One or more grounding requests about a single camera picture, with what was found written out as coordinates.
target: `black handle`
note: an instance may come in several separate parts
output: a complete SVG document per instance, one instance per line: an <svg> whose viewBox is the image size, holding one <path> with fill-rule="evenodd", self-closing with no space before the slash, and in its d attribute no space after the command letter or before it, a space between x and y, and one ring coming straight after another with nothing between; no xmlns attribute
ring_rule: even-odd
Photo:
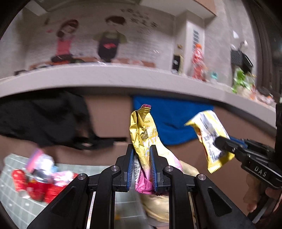
<svg viewBox="0 0 282 229"><path fill-rule="evenodd" d="M276 203L274 199L268 197L265 193L263 193L261 199L257 203L257 208L253 212L248 214L248 218L253 223L257 223L269 207L272 207L271 212L273 211L276 205L274 203Z"/></svg>

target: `blue towel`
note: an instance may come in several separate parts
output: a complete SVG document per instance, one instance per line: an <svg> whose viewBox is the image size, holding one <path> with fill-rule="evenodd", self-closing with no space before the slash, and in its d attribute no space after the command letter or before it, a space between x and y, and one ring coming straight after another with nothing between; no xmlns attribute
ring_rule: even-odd
<svg viewBox="0 0 282 229"><path fill-rule="evenodd" d="M177 145L197 138L194 129L184 124L201 111L213 110L212 105L204 103L146 96L133 97L135 110L143 104L152 106L150 114L164 145Z"/></svg>

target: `barcode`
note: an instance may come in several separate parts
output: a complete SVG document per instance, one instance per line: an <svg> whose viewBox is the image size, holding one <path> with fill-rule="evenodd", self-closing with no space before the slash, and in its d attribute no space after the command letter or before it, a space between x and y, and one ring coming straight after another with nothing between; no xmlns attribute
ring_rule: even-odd
<svg viewBox="0 0 282 229"><path fill-rule="evenodd" d="M134 155L134 178L135 182L137 182L139 173L140 173L141 165L138 159L138 156Z"/></svg>

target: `cartoon girl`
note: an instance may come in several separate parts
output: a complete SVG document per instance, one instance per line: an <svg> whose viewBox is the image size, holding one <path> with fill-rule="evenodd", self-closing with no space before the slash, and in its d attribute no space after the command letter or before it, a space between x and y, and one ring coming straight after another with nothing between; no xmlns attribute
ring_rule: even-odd
<svg viewBox="0 0 282 229"><path fill-rule="evenodd" d="M61 25L57 32L58 42L56 56L51 58L53 63L64 64L77 62L70 53L70 48L72 40L75 37L73 33L77 30L78 25L79 23L75 19L68 20Z"/></svg>
<svg viewBox="0 0 282 229"><path fill-rule="evenodd" d="M124 17L110 16L105 19L108 29L96 34L93 39L99 42L98 55L104 62L111 62L116 56L118 45L127 43L126 37L117 31L119 25L126 23Z"/></svg>

